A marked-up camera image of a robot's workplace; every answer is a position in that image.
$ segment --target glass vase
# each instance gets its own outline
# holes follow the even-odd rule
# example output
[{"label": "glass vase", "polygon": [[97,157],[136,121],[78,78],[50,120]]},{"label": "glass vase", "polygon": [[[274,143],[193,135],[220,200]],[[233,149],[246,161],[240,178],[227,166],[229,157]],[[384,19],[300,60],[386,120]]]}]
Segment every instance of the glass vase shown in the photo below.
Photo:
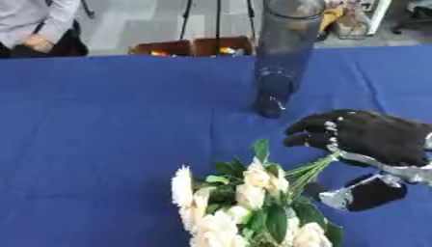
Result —
[{"label": "glass vase", "polygon": [[325,9],[323,0],[263,0],[256,53],[256,110],[278,118],[300,86]]}]

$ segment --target cream rose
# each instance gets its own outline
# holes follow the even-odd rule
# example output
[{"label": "cream rose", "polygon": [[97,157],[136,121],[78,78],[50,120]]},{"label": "cream rose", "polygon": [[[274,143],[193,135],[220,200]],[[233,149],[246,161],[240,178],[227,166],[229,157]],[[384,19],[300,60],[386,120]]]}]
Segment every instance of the cream rose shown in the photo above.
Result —
[{"label": "cream rose", "polygon": [[243,206],[232,206],[227,214],[231,216],[235,224],[242,224],[251,217],[252,211]]},{"label": "cream rose", "polygon": [[285,172],[281,168],[279,168],[278,177],[276,178],[273,175],[270,175],[270,180],[267,186],[267,190],[271,194],[277,194],[280,191],[286,193],[288,191],[289,182],[286,180],[284,176]]},{"label": "cream rose", "polygon": [[191,247],[246,247],[248,242],[237,234],[232,218],[222,210],[208,214],[197,225]]},{"label": "cream rose", "polygon": [[249,165],[248,170],[243,172],[245,183],[255,187],[266,188],[270,182],[270,175],[258,160]]},{"label": "cream rose", "polygon": [[207,209],[208,198],[210,197],[210,191],[212,188],[203,188],[195,192],[192,204],[189,206],[183,206],[180,208],[180,217],[183,222],[184,229],[189,232],[194,232],[196,225],[205,216],[205,210]]},{"label": "cream rose", "polygon": [[324,230],[315,222],[303,226],[294,236],[293,247],[332,247]]},{"label": "cream rose", "polygon": [[189,167],[182,166],[175,173],[171,182],[173,204],[177,206],[190,206],[193,200],[192,174]]},{"label": "cream rose", "polygon": [[240,206],[259,209],[264,204],[265,190],[248,183],[237,185],[235,198]]}]

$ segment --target green flower stem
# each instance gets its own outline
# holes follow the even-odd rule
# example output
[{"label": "green flower stem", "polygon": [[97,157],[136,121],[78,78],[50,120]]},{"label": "green flower stem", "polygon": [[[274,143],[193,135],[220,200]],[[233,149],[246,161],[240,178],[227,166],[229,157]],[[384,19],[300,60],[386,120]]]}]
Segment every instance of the green flower stem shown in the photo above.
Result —
[{"label": "green flower stem", "polygon": [[339,151],[333,152],[332,154],[319,159],[316,162],[311,163],[310,165],[307,165],[302,168],[298,168],[294,171],[288,171],[287,174],[298,174],[301,172],[304,172],[303,175],[301,175],[297,180],[294,181],[294,183],[291,185],[290,193],[291,193],[291,199],[295,199],[297,196],[299,196],[303,192],[303,188],[310,183],[313,180],[316,180],[318,175],[328,166],[330,163],[332,163],[337,157],[339,156]]}]

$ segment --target robotic hand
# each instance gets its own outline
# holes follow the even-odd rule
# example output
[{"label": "robotic hand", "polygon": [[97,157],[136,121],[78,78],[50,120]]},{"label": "robotic hand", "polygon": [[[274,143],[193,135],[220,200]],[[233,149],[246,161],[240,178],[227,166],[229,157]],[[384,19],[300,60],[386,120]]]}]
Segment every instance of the robotic hand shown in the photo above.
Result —
[{"label": "robotic hand", "polygon": [[344,163],[378,169],[377,174],[353,179],[335,191],[309,184],[306,192],[328,206],[366,210],[404,198],[406,183],[432,183],[432,165],[425,154],[432,150],[430,124],[374,112],[336,110],[305,117],[289,127],[286,135],[287,147],[340,151]]}]

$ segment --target blue tablecloth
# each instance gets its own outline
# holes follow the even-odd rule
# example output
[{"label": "blue tablecloth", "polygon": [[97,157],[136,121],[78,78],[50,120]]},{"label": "blue tablecloth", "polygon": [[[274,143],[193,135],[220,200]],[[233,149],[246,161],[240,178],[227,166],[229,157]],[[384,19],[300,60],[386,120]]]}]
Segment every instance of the blue tablecloth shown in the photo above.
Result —
[{"label": "blue tablecloth", "polygon": [[[269,138],[286,168],[323,155],[287,149],[283,130],[334,108],[432,123],[432,47],[317,50],[286,115],[251,111],[253,58],[107,57],[0,62],[0,246],[187,246],[170,178]],[[368,169],[336,163],[337,188]],[[432,193],[365,212],[322,207],[346,247],[432,246]]]}]

